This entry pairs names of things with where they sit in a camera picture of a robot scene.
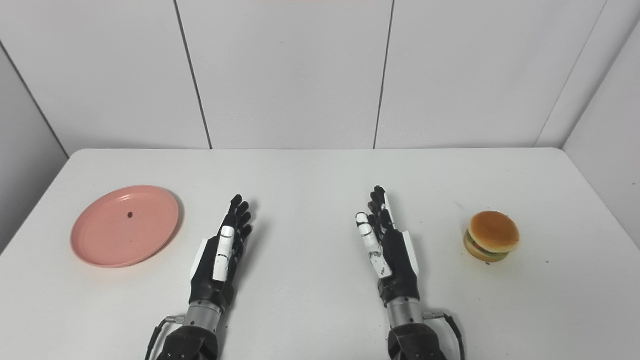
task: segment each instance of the black cable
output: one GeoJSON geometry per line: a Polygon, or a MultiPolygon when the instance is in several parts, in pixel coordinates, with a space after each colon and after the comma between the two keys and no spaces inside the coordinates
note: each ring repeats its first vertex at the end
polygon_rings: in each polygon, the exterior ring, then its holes
{"type": "Polygon", "coordinates": [[[151,351],[154,350],[154,347],[156,346],[156,341],[158,340],[158,337],[160,336],[160,333],[162,332],[162,328],[165,324],[166,324],[166,319],[163,319],[160,322],[160,325],[156,326],[156,328],[154,329],[154,333],[151,335],[151,340],[149,341],[149,346],[147,347],[147,355],[145,356],[145,360],[149,360],[149,358],[151,357],[151,351]]]}
{"type": "Polygon", "coordinates": [[[452,316],[444,314],[444,320],[447,321],[449,327],[451,328],[451,330],[453,330],[453,333],[458,339],[458,346],[460,348],[460,360],[465,360],[467,357],[465,356],[465,346],[462,343],[462,332],[460,332],[460,328],[458,328],[458,325],[456,324],[456,321],[453,320],[452,316]]]}

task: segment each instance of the white finger segment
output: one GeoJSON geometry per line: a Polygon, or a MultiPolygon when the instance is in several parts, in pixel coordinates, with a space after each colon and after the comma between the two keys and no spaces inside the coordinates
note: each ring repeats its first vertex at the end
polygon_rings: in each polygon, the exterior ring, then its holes
{"type": "Polygon", "coordinates": [[[358,213],[356,215],[356,222],[359,224],[358,230],[360,231],[360,236],[367,248],[369,260],[371,261],[371,265],[373,265],[376,274],[380,279],[391,276],[393,272],[387,264],[387,260],[385,260],[385,257],[382,255],[382,246],[378,243],[378,239],[373,233],[373,228],[369,223],[367,215],[365,213],[358,213]]]}
{"type": "Polygon", "coordinates": [[[411,268],[413,272],[415,272],[415,276],[420,274],[420,269],[418,269],[418,258],[415,256],[415,249],[413,248],[413,242],[411,241],[411,236],[408,231],[402,233],[402,237],[404,238],[404,246],[406,247],[406,252],[409,254],[409,262],[411,262],[411,268]]]}
{"type": "Polygon", "coordinates": [[[193,261],[193,265],[191,265],[191,274],[189,275],[190,279],[193,279],[196,271],[198,271],[198,265],[200,265],[200,261],[202,260],[202,255],[204,254],[204,249],[207,247],[207,242],[209,242],[208,239],[202,239],[202,242],[200,243],[200,248],[198,248],[196,258],[193,261]]]}
{"type": "Polygon", "coordinates": [[[223,226],[220,230],[220,242],[216,253],[216,262],[213,264],[213,279],[215,281],[227,281],[229,271],[229,259],[234,244],[236,230],[230,226],[223,226]]]}

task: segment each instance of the white table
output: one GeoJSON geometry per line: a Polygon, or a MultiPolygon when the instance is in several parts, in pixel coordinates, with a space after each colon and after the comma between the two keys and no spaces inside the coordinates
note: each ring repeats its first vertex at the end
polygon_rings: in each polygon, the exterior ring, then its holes
{"type": "MultiPolygon", "coordinates": [[[[157,323],[186,311],[200,240],[241,193],[255,232],[221,325],[222,358],[386,359],[387,316],[354,223],[376,184],[411,231],[423,304],[455,315],[468,359],[640,354],[640,251],[559,150],[85,150],[0,257],[0,357],[142,359],[157,323]],[[78,215],[134,184],[180,199],[171,243],[128,268],[76,259],[78,215]],[[486,209],[507,213],[522,237],[490,266],[461,240],[486,209]]],[[[457,359],[446,325],[433,326],[457,359]]]]}

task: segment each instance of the hamburger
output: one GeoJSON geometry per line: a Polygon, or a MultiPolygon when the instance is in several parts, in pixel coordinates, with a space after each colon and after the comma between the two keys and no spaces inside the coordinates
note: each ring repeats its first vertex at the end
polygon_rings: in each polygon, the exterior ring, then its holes
{"type": "Polygon", "coordinates": [[[475,258],[489,263],[500,261],[514,251],[520,234],[507,215],[497,211],[483,211],[471,218],[464,244],[475,258]]]}

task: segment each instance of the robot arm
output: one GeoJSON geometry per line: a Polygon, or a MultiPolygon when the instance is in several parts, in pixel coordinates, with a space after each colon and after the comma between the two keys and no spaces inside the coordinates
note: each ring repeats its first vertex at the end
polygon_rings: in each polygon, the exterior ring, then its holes
{"type": "Polygon", "coordinates": [[[376,186],[369,203],[371,214],[356,214],[371,265],[379,277],[378,291],[387,309],[391,330],[388,352],[393,360],[446,360],[440,350],[436,332],[423,320],[445,318],[460,344],[460,357],[465,358],[460,330],[449,315],[423,313],[418,291],[418,262],[408,231],[396,229],[385,190],[376,186]]]}
{"type": "MultiPolygon", "coordinates": [[[[220,317],[231,305],[235,289],[233,280],[244,254],[244,243],[253,228],[249,204],[240,195],[231,200],[218,234],[203,240],[191,269],[189,310],[182,320],[169,317],[163,321],[182,322],[182,327],[167,336],[158,360],[216,360],[216,330],[220,317]]],[[[162,325],[156,327],[149,344],[147,359],[162,325]]]]}

